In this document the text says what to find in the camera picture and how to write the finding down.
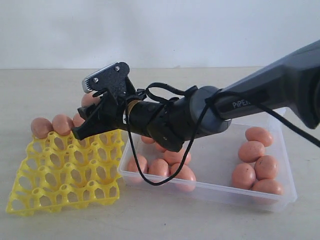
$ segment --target table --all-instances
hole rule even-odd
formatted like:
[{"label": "table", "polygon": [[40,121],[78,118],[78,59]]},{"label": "table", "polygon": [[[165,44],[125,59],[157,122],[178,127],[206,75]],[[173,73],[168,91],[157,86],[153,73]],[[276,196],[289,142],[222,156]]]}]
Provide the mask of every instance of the table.
[{"label": "table", "polygon": [[[132,69],[136,88],[166,82],[177,88],[214,85],[223,88],[259,69],[175,68]],[[31,140],[35,117],[50,120],[59,113],[73,116],[80,105],[81,81],[94,69],[0,70],[0,239],[291,239],[319,238],[320,154],[311,143],[283,127],[298,199],[280,213],[196,199],[160,195],[121,186],[120,199],[110,206],[8,215],[5,208]],[[288,110],[285,117],[306,129]],[[320,130],[307,130],[320,138]]]}]

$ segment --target transparent plastic bin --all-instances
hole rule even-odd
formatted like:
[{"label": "transparent plastic bin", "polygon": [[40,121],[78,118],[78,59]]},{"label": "transparent plastic bin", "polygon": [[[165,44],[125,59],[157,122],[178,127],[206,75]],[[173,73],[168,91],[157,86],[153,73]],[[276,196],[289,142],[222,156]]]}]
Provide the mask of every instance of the transparent plastic bin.
[{"label": "transparent plastic bin", "polygon": [[[284,115],[286,109],[277,112]],[[238,158],[239,147],[246,141],[246,129],[259,126],[266,128],[274,137],[274,143],[266,148],[266,155],[274,156],[279,163],[279,172],[275,180],[284,187],[283,195],[275,195],[252,190],[232,187],[231,176],[235,166],[241,161]],[[118,166],[118,172],[123,176],[127,186],[133,188],[161,191],[176,196],[200,199],[204,201],[219,202],[224,204],[252,207],[255,209],[279,212],[287,204],[295,202],[297,193],[289,164],[286,145],[282,133],[282,123],[267,113],[234,119],[229,129],[223,133],[196,139],[193,142],[191,162],[188,166],[195,174],[196,182],[174,178],[161,186],[152,186],[145,181],[132,183],[132,177],[139,177],[136,172],[126,171],[129,159],[133,156],[128,140]],[[141,137],[132,134],[136,152],[142,154],[151,163],[156,158],[161,158],[163,153],[156,151],[154,144],[145,144]],[[151,181],[161,181],[160,176],[145,175]],[[195,185],[192,192],[182,192],[175,185]]]}]

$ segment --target yellow egg tray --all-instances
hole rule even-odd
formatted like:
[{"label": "yellow egg tray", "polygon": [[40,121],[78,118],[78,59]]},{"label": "yellow egg tray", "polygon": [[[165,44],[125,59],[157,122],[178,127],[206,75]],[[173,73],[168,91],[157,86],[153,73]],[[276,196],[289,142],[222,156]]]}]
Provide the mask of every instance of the yellow egg tray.
[{"label": "yellow egg tray", "polygon": [[35,211],[60,212],[63,207],[111,205],[119,199],[117,172],[122,157],[122,131],[114,130],[82,141],[72,133],[50,132],[26,147],[9,195],[6,212],[32,216]]}]

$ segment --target white wall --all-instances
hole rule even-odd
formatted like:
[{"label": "white wall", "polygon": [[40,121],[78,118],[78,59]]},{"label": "white wall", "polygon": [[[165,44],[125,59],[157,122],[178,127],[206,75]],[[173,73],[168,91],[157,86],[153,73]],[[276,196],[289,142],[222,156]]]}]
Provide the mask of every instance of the white wall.
[{"label": "white wall", "polygon": [[264,66],[320,39],[320,0],[0,0],[0,68]]}]

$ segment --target egg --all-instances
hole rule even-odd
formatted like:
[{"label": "egg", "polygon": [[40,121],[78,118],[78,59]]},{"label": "egg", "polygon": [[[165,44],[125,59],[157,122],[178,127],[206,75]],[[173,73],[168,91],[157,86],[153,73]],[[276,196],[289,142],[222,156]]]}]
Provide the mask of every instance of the egg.
[{"label": "egg", "polygon": [[250,127],[245,131],[245,137],[248,141],[258,141],[265,147],[269,147],[274,142],[274,138],[269,131],[263,127]]},{"label": "egg", "polygon": [[239,148],[238,156],[245,163],[253,163],[265,155],[266,148],[259,141],[247,141]]},{"label": "egg", "polygon": [[278,161],[270,155],[260,157],[254,164],[256,179],[274,179],[278,174]]},{"label": "egg", "polygon": [[155,140],[153,140],[151,137],[147,137],[147,136],[141,136],[141,141],[145,144],[155,143]]},{"label": "egg", "polygon": [[80,116],[79,113],[76,113],[74,115],[72,121],[75,127],[80,127],[85,122],[85,120]]},{"label": "egg", "polygon": [[158,158],[151,163],[148,174],[168,177],[170,175],[169,165],[165,160]]},{"label": "egg", "polygon": [[[170,175],[173,175],[177,169],[179,168],[180,163],[176,163],[172,165],[170,168]],[[188,167],[187,165],[183,165],[181,171],[178,173],[178,175],[175,177],[177,179],[184,179],[188,181],[194,182],[194,184],[182,184],[182,183],[176,183],[175,186],[183,192],[192,192],[196,188],[196,176],[194,172]]]},{"label": "egg", "polygon": [[[185,148],[181,148],[179,152],[167,150],[164,152],[163,158],[164,160],[166,160],[166,162],[169,165],[178,164],[178,163],[181,163],[182,158],[184,157],[185,151],[186,151]],[[191,161],[191,154],[190,152],[188,152],[188,154],[186,155],[184,164],[187,165],[190,163],[190,161]]]},{"label": "egg", "polygon": [[86,93],[81,99],[81,107],[88,107],[92,104],[98,105],[100,97],[93,97],[94,92]]},{"label": "egg", "polygon": [[[276,195],[284,194],[283,185],[274,179],[263,179],[263,180],[257,181],[253,185],[252,190],[256,192],[268,193],[268,194],[276,194]],[[253,199],[257,204],[263,204],[263,205],[271,205],[277,202],[277,200],[275,199],[267,199],[267,198],[257,197],[257,196],[255,196]]]},{"label": "egg", "polygon": [[61,135],[67,136],[70,134],[71,129],[74,127],[73,120],[65,114],[58,114],[52,120],[54,131]]},{"label": "egg", "polygon": [[[148,161],[147,159],[142,156],[141,154],[137,154],[136,158],[138,160],[139,166],[141,171],[146,174],[148,172]],[[135,157],[132,156],[126,166],[126,170],[128,172],[134,172],[134,173],[138,173],[138,167],[135,161]],[[134,184],[139,184],[143,181],[144,179],[141,176],[137,176],[137,177],[129,177],[129,181],[131,181]]]},{"label": "egg", "polygon": [[254,168],[248,163],[238,164],[232,172],[232,186],[238,189],[250,189],[255,180]]},{"label": "egg", "polygon": [[162,147],[159,143],[155,143],[155,149],[161,153],[164,153],[165,151],[167,151],[167,149],[165,149],[164,147]]},{"label": "egg", "polygon": [[37,117],[31,122],[31,132],[38,139],[45,139],[53,131],[52,123],[44,117]]}]

